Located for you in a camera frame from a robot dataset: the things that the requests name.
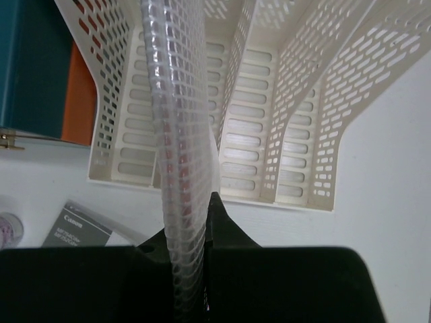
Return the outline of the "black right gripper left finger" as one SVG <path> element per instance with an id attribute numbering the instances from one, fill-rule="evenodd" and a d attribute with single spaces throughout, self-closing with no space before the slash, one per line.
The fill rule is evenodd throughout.
<path id="1" fill-rule="evenodd" d="M 2 322 L 173 322 L 162 231 L 139 246 L 1 251 Z"/>

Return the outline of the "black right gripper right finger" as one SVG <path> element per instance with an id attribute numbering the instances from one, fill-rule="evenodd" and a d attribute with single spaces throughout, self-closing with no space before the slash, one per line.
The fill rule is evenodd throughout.
<path id="1" fill-rule="evenodd" d="M 384 322 L 368 268 L 337 246 L 262 247 L 211 195 L 205 245 L 210 322 Z"/>

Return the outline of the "grey Canon setup guide booklet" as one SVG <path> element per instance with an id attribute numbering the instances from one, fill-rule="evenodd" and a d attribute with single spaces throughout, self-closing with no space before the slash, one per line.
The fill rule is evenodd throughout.
<path id="1" fill-rule="evenodd" d="M 138 246 L 147 236 L 68 200 L 42 243 L 43 248 Z"/>

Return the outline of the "clear mesh document pouch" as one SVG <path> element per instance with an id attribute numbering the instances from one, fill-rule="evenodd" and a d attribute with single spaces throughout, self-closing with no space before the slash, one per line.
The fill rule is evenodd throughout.
<path id="1" fill-rule="evenodd" d="M 203 257 L 211 198 L 212 129 L 201 1 L 142 1 L 174 321 L 204 310 Z"/>

